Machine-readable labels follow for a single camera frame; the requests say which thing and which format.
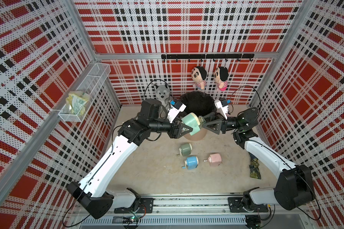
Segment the light green pencil sharpener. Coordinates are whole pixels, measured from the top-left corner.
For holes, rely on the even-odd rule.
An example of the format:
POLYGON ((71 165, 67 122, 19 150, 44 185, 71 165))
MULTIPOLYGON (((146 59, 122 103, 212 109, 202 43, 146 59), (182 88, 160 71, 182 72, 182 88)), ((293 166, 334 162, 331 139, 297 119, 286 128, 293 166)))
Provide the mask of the light green pencil sharpener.
POLYGON ((190 135, 194 135, 195 133, 200 131, 200 123, 198 120, 198 116, 194 113, 189 113, 186 116, 190 118, 190 127, 193 128, 193 131, 190 133, 190 135))

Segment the clear sharpener shavings tray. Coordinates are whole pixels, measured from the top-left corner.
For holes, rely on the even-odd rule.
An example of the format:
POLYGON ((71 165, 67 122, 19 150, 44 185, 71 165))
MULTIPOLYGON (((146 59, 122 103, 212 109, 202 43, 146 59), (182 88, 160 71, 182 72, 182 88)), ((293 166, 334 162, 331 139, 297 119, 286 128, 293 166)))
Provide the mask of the clear sharpener shavings tray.
POLYGON ((199 116, 198 120, 199 120, 200 125, 202 125, 202 124, 204 124, 206 122, 205 119, 202 116, 199 116))

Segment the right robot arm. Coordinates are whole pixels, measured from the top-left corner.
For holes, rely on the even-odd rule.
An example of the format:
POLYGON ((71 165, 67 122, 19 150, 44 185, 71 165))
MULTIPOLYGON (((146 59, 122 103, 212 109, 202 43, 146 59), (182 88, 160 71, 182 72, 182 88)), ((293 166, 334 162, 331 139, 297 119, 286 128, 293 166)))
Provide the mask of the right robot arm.
POLYGON ((256 107, 238 113, 237 116, 223 117, 211 112, 200 119, 202 127, 216 134, 233 132, 235 142, 256 157, 276 177, 274 188, 253 188, 243 193, 241 206, 246 211, 255 211, 261 205, 280 205, 293 210, 315 200, 310 169, 296 165, 266 145, 253 131, 258 125, 259 109, 256 107))

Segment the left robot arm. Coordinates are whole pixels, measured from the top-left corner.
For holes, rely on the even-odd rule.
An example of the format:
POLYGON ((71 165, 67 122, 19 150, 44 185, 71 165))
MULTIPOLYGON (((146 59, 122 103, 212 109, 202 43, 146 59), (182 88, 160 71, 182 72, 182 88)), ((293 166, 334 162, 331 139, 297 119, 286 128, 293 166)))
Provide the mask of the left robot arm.
POLYGON ((112 191, 107 187, 125 160, 152 132, 167 133, 170 138, 179 139, 199 130, 200 121, 194 113, 182 119, 177 118, 185 110, 185 105, 180 101, 170 109, 166 119, 159 118, 160 108, 160 101, 144 100, 140 112, 123 123, 111 148, 96 166, 79 182, 67 185, 68 192, 94 219, 103 217, 110 209, 139 209, 141 196, 133 189, 112 191))

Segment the black trash bag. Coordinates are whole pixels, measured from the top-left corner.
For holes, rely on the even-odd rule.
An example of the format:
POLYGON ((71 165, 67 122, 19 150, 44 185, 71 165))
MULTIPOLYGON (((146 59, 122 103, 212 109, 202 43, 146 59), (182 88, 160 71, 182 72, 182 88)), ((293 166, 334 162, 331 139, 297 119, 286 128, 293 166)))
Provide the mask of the black trash bag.
POLYGON ((180 97, 179 101, 186 105, 183 115, 194 113, 197 116, 205 116, 217 110, 214 99, 201 91, 185 93, 180 97))

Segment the grey husky plush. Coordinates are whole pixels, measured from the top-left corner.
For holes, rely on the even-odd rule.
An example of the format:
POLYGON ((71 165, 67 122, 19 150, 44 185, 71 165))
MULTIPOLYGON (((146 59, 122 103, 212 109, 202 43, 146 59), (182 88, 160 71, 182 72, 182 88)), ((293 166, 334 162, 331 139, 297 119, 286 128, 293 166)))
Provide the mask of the grey husky plush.
POLYGON ((167 84, 164 85, 154 85, 156 99, 161 102, 161 104, 168 108, 170 101, 172 100, 171 91, 167 84))

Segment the right hanging cartoon doll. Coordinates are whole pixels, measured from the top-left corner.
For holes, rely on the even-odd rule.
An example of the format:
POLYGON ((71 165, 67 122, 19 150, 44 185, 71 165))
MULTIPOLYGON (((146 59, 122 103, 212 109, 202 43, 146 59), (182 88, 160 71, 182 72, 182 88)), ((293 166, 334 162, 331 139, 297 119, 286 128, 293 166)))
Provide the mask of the right hanging cartoon doll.
POLYGON ((217 90, 225 91, 228 86, 228 69, 225 67, 217 67, 214 72, 214 79, 217 85, 217 90))

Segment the hanging cartoon doll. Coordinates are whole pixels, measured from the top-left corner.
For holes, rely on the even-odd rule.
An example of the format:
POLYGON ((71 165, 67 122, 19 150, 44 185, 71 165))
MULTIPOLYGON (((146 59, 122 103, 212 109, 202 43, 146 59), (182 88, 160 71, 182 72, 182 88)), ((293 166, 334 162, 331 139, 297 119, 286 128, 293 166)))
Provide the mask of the hanging cartoon doll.
POLYGON ((194 81, 194 88, 197 90, 203 91, 205 90, 206 87, 206 77, 207 77, 207 72, 205 68, 201 66, 196 66, 192 69, 192 74, 191 74, 192 80, 194 81))
POLYGON ((228 69, 225 67, 217 67, 214 72, 214 79, 217 85, 217 90, 225 91, 228 86, 228 69))

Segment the left hanging cartoon doll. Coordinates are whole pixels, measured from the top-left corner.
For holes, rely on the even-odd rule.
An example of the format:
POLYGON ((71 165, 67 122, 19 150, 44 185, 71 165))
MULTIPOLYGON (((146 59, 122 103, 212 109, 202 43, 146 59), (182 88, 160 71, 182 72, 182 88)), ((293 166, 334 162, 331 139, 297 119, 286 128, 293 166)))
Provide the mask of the left hanging cartoon doll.
POLYGON ((194 81, 194 88, 197 90, 203 91, 205 90, 206 87, 206 77, 207 77, 207 72, 205 68, 201 66, 196 66, 192 69, 192 74, 191 74, 192 80, 194 81))

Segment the dark floral cloth strip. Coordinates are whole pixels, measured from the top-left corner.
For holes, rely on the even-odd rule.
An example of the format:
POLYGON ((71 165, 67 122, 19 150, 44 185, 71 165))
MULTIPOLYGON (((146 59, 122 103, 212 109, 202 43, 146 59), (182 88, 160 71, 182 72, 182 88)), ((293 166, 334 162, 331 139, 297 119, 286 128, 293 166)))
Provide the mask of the dark floral cloth strip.
POLYGON ((261 179, 260 169, 259 169, 259 160, 251 153, 249 153, 250 156, 250 177, 254 179, 261 179))

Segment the yellow green packet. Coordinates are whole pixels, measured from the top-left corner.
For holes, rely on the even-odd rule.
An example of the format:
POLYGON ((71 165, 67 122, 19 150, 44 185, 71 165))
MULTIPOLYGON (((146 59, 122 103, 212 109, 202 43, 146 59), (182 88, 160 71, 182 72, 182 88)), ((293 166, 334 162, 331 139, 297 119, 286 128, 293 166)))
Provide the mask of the yellow green packet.
POLYGON ((71 115, 83 115, 90 95, 82 91, 71 91, 66 98, 65 113, 71 115))

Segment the black hook rail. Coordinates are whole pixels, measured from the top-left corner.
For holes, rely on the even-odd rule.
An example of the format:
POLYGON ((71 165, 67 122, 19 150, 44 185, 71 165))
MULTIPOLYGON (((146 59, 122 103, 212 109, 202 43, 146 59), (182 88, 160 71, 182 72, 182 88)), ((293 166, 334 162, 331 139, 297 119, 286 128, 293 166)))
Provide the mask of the black hook rail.
POLYGON ((234 53, 234 54, 162 54, 163 60, 202 60, 202 59, 253 59, 255 54, 253 53, 234 53))

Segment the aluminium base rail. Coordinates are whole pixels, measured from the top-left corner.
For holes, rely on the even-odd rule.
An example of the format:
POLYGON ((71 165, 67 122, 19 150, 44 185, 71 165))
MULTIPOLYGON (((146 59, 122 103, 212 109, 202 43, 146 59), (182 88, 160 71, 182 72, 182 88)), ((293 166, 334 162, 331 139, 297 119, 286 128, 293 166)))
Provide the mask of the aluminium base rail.
POLYGON ((105 216, 88 217, 81 226, 120 226, 140 229, 143 226, 244 225, 258 229, 271 221, 274 205, 260 205, 245 210, 240 195, 156 195, 142 198, 136 212, 110 210, 105 216))

